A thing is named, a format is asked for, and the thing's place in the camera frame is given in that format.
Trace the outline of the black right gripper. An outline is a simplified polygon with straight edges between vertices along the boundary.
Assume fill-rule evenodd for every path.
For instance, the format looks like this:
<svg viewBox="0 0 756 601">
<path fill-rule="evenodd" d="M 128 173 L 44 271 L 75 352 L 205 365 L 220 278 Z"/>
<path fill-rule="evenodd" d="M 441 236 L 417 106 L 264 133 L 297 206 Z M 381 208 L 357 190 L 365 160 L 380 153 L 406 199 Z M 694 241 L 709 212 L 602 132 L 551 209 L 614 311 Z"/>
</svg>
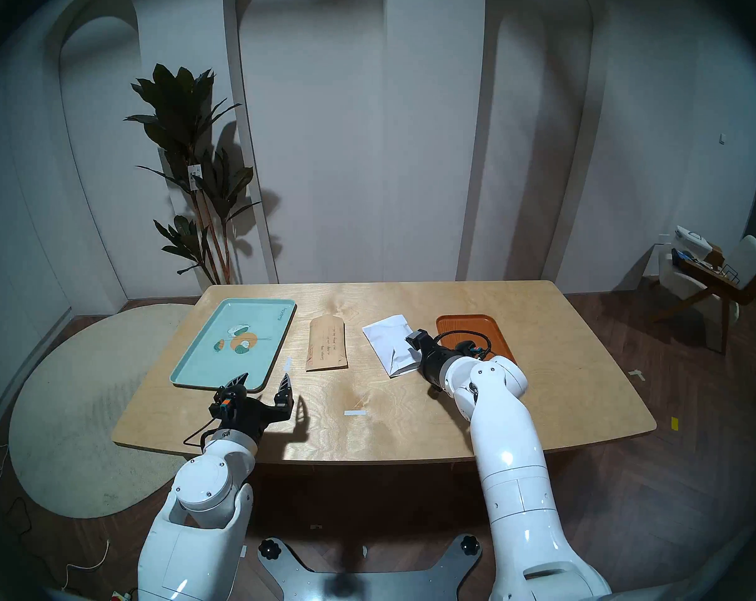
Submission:
<svg viewBox="0 0 756 601">
<path fill-rule="evenodd" d="M 419 371 L 426 382 L 438 391 L 445 390 L 445 376 L 449 367 L 460 358 L 460 351 L 442 346 L 442 337 L 451 332 L 431 337 L 426 330 L 418 329 L 406 336 L 408 345 L 420 353 Z"/>
</svg>

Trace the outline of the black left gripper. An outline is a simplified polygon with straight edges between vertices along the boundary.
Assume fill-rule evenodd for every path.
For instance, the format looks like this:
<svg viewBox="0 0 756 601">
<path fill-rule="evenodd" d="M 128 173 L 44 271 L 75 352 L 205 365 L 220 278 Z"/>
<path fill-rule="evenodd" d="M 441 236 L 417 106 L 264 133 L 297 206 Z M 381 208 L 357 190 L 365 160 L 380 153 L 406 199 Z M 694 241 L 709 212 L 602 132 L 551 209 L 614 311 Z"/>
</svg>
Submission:
<svg viewBox="0 0 756 601">
<path fill-rule="evenodd" d="M 219 389 L 209 405 L 209 414 L 221 423 L 219 429 L 239 431 L 253 441 L 260 441 L 266 427 L 290 419 L 295 404 L 289 373 L 284 373 L 274 396 L 274 405 L 267 405 L 248 395 L 244 372 Z"/>
</svg>

